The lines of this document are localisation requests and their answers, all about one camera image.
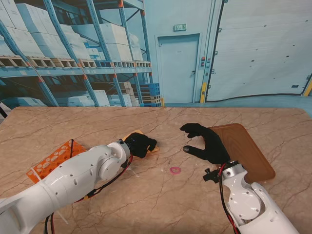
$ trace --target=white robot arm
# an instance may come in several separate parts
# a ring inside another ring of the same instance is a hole
[[[230,156],[220,137],[212,129],[198,123],[187,123],[180,128],[188,138],[203,136],[205,149],[184,146],[183,151],[213,164],[221,164],[217,170],[204,175],[204,180],[219,182],[223,209],[233,225],[235,234],[298,234],[267,191],[258,183],[248,184],[244,177],[247,171],[237,161],[230,162]],[[230,190],[229,202],[223,197],[223,186]]]
[[[299,234],[260,184],[245,182],[245,174],[237,161],[227,163],[222,170],[222,184],[231,190],[226,209],[240,233]]]
[[[94,189],[98,181],[107,181],[104,186],[110,184],[126,170],[132,155],[145,157],[147,149],[152,151],[156,143],[134,133],[125,141],[93,147],[63,162],[32,187],[0,199],[0,233],[29,234],[59,208],[98,193]]]

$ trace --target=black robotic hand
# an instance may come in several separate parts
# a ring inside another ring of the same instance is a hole
[[[187,123],[184,124],[180,130],[188,133],[188,138],[202,136],[205,140],[204,150],[186,145],[183,147],[184,152],[192,154],[203,160],[208,160],[213,164],[223,164],[230,160],[230,156],[219,135],[210,128],[201,126],[199,123]]]
[[[130,152],[133,156],[144,158],[147,151],[153,151],[156,147],[157,141],[155,139],[148,138],[148,136],[140,133],[132,133],[125,140]]]

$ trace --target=blue door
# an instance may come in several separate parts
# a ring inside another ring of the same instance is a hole
[[[159,37],[159,74],[166,103],[193,102],[199,34]]]

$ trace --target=marble table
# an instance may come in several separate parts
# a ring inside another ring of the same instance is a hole
[[[57,234],[232,234],[218,185],[204,182],[210,163],[184,153],[184,123],[241,123],[276,171],[262,183],[301,234],[312,230],[312,119],[300,109],[19,107],[0,125],[0,198],[33,184],[31,166],[73,138],[86,149],[140,129],[160,151],[92,199],[55,214]],[[182,169],[178,175],[169,168]],[[41,234],[43,222],[32,233]]]

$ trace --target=printed wall backdrop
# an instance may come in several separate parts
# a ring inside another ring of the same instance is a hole
[[[0,0],[8,108],[312,96],[310,0],[86,3]]]

